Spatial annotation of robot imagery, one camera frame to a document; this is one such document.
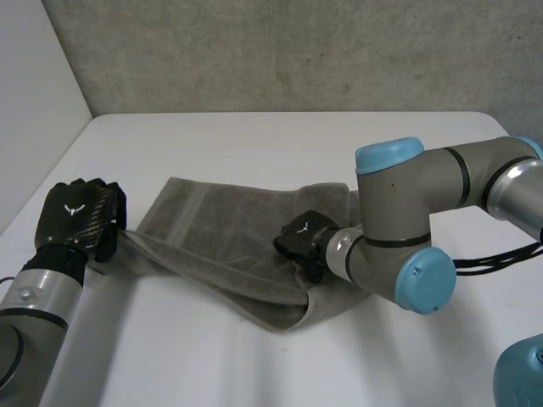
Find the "light blue joint cap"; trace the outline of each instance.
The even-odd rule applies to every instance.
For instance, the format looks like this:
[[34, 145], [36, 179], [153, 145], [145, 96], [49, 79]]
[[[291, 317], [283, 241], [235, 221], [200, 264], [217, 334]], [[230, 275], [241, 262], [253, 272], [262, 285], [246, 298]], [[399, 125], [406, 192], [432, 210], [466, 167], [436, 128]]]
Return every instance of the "light blue joint cap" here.
[[414, 159], [424, 151], [416, 137], [399, 138], [390, 142], [378, 142], [356, 150], [356, 174], [372, 174]]
[[537, 156], [539, 157], [539, 159], [543, 159], [543, 149], [541, 149], [541, 146], [537, 142], [535, 142], [531, 138], [527, 138], [527, 137], [514, 137], [514, 138], [516, 138], [518, 140], [522, 140], [523, 142], [528, 144], [530, 147], [532, 147], [534, 149], [534, 151], [537, 154]]
[[395, 302], [418, 314], [432, 314], [451, 298], [456, 267], [440, 248], [423, 248], [403, 265], [396, 278]]

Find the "silver cylinder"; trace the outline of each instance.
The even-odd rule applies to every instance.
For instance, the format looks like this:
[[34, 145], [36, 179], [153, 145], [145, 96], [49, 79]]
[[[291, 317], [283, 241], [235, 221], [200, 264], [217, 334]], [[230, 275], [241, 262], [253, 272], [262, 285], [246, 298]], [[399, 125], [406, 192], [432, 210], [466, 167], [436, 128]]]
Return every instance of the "silver cylinder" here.
[[526, 159], [503, 173], [490, 189], [489, 214], [508, 220], [535, 240], [543, 229], [543, 161]]
[[326, 247], [326, 263], [330, 271], [336, 276], [353, 282], [347, 274], [347, 254], [353, 242], [360, 236], [362, 231], [352, 227], [340, 229], [332, 236]]
[[9, 287], [0, 309], [27, 308], [48, 312], [70, 324], [83, 287], [53, 270], [21, 271]]

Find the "screw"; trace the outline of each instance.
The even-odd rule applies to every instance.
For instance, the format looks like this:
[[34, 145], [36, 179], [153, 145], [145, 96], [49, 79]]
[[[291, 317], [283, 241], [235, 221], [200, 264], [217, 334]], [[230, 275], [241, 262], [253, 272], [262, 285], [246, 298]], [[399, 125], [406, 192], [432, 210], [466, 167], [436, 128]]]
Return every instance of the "screw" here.
[[19, 296], [23, 301], [28, 301], [29, 299], [34, 298], [34, 293], [28, 288], [25, 288], [24, 290], [21, 290]]

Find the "white wall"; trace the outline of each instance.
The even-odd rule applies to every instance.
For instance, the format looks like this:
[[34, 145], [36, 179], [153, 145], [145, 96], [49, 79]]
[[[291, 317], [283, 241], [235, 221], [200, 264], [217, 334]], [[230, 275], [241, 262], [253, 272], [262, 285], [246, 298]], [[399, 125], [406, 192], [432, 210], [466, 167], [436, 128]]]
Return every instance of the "white wall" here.
[[0, 0], [0, 233], [91, 120], [39, 0]]

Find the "wall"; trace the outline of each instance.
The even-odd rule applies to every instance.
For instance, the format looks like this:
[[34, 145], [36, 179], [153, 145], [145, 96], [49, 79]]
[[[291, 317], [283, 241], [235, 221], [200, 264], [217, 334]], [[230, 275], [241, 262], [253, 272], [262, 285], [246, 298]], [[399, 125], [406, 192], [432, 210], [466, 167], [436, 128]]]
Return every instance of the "wall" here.
[[95, 115], [476, 110], [543, 141], [541, 0], [44, 0]]
[[0, 60], [1, 233], [91, 115], [39, 0], [0, 1]]

